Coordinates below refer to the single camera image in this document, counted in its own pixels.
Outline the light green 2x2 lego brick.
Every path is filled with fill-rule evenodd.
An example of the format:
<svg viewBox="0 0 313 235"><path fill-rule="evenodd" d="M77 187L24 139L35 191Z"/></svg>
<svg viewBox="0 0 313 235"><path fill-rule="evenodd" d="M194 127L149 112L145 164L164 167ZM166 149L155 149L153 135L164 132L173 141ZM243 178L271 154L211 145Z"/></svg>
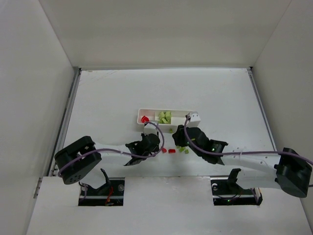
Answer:
<svg viewBox="0 0 313 235"><path fill-rule="evenodd" d="M167 118L171 118L171 116L172 116L172 115L171 115L171 112L167 111L167 112L166 112L166 119L167 119Z"/></svg>

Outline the red transparent curved lego piece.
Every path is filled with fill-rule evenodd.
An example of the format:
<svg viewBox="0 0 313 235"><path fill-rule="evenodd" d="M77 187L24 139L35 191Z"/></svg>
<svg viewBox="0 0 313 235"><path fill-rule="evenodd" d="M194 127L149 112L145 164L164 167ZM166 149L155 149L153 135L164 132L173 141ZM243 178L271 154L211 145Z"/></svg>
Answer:
<svg viewBox="0 0 313 235"><path fill-rule="evenodd" d="M146 123L146 122L149 122L149 121L150 121L150 119L147 116L142 116L142 118L141 118L141 122L142 123Z"/></svg>

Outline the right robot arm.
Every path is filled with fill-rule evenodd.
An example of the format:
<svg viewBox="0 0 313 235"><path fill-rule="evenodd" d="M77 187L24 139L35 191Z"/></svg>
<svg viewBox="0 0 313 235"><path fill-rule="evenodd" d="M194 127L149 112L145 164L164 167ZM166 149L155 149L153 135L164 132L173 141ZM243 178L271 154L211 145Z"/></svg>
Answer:
<svg viewBox="0 0 313 235"><path fill-rule="evenodd" d="M307 197L313 163L291 148L226 153L226 142L209 139L200 128L184 125L172 137L175 145L190 147L210 164L233 166L227 183L234 194L248 188L276 188L294 197Z"/></svg>

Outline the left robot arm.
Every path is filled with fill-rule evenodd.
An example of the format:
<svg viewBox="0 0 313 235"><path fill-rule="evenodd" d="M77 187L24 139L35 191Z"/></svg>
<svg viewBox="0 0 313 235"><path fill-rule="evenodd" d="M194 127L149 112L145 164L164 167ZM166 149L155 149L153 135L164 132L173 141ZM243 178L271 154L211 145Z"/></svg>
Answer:
<svg viewBox="0 0 313 235"><path fill-rule="evenodd" d="M141 137L140 141L114 146L96 144L90 136L84 136L54 156L59 169L57 175L66 185L80 183L103 190L109 184L106 165L133 166L160 152L158 135L142 134Z"/></svg>

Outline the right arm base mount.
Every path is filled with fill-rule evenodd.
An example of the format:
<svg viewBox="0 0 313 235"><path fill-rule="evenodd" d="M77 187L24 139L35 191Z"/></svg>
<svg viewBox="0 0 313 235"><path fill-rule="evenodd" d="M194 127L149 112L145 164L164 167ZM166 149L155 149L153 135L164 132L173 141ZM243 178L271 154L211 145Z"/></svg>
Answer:
<svg viewBox="0 0 313 235"><path fill-rule="evenodd" d="M240 172L235 168L227 177L210 178L214 206L261 205L263 196L259 188L243 189L237 184Z"/></svg>

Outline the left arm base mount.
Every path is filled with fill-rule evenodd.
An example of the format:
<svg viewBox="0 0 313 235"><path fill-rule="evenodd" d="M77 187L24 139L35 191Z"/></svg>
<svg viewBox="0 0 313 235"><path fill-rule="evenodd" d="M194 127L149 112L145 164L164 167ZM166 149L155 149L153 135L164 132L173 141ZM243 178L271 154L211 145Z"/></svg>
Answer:
<svg viewBox="0 0 313 235"><path fill-rule="evenodd" d="M105 181L94 189L79 182L81 187L78 206L105 206L117 207L124 204L125 178L110 178L104 169L100 169Z"/></svg>

